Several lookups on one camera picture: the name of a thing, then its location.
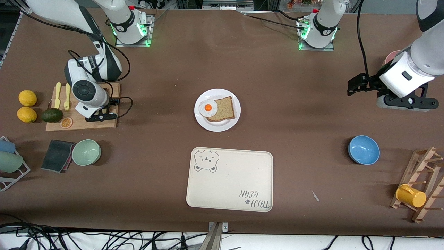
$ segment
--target egg yolk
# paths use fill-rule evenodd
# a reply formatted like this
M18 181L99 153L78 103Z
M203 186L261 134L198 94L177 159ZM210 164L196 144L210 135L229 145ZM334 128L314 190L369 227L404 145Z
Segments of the egg yolk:
M212 109L213 109L213 107L210 104L205 105L206 111L211 111Z

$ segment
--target tray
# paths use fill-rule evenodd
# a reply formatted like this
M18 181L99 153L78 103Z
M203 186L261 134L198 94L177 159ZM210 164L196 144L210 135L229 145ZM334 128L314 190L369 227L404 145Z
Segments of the tray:
M193 149L186 202L192 207L270 211L273 156L261 151Z
M114 93L112 97L120 97L120 83L111 83L114 88ZM108 84L102 83L99 84L102 88L106 88L108 94L111 94L111 88ZM63 112L63 117L70 117L72 119L72 126L68 129L63 129L60 126L59 122L48 122L46 124L46 131L66 131L66 130L80 130L80 129L105 129L105 128L115 128L117 127L117 120L110 121L97 121L97 122L87 122L85 121L85 117L82 116L79 112L75 110L75 107L79 103L79 101L74 97L71 93L71 107L68 112L65 111L63 107L64 102L66 101L66 92L65 86L62 86L60 90L60 107L59 109ZM56 87L54 86L54 90L52 91L51 98L51 108L54 108L56 104ZM110 111L117 113L119 107L111 106Z

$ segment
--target bear illustration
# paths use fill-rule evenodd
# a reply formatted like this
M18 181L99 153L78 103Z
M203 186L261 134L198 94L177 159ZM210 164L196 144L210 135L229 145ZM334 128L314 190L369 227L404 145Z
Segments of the bear illustration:
M204 150L204 151L198 150L194 154L194 159L196 161L196 164L194 165L194 169L196 171L205 169L214 173L216 172L216 170L218 170L216 164L219 160L219 155L217 154L216 151L211 152L209 150Z

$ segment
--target orange slice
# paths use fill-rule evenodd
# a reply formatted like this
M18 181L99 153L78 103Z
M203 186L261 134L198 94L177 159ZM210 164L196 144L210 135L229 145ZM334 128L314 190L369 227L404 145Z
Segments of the orange slice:
M68 129L72 126L72 119L67 117L67 118L63 118L62 121L60 122L60 127L62 127L63 129Z

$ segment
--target knife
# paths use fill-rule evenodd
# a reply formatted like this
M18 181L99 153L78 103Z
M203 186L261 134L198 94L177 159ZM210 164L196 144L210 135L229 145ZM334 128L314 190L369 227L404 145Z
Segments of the knife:
M58 82L55 85L55 106L54 108L58 109L60 107L60 90L62 89L62 83Z

